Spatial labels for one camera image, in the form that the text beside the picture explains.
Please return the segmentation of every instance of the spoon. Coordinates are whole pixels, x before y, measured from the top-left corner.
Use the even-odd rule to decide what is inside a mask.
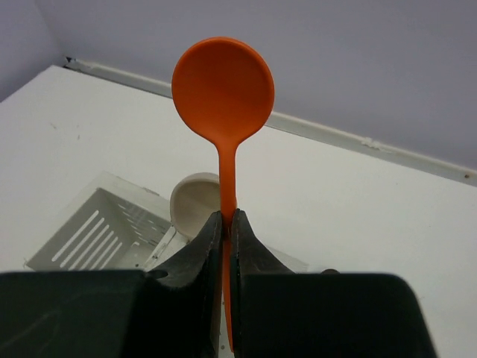
[[[236,201],[236,152],[240,143],[267,121],[274,105],[274,80],[267,63],[249,45],[213,37],[193,45],[172,75],[177,112],[195,133],[215,145],[219,158],[221,214],[224,232],[222,287],[229,343],[230,228]]]

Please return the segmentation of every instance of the wall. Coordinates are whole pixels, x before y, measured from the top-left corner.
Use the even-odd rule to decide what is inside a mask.
[[[0,101],[63,58],[33,0],[0,1]]]
[[[38,0],[63,51],[170,81],[204,37],[274,73],[275,110],[477,169],[475,0]]]

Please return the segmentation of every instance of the orange spoon head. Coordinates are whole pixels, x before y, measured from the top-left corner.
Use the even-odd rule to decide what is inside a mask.
[[[238,145],[270,116],[274,80],[250,46],[213,37],[196,43],[179,59],[172,98],[195,133],[215,145]]]

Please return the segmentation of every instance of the white table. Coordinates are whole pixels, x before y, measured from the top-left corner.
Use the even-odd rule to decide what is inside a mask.
[[[0,270],[22,270],[53,218],[106,170],[168,198],[214,147],[172,101],[51,67],[0,105]],[[258,237],[313,269],[413,287],[442,357],[477,352],[477,188],[264,128],[238,150]]]

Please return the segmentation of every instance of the white baseboard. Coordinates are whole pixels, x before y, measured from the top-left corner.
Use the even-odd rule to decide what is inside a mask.
[[[82,60],[71,60],[66,65],[66,68],[116,82],[117,84],[137,88],[138,90],[144,90],[169,98],[172,97],[170,83],[136,75],[120,69]],[[386,145],[371,138],[357,136],[278,112],[272,112],[266,125],[290,134],[317,140],[318,142],[356,151],[401,166],[407,166],[443,178],[477,186],[477,171],[473,169]]]

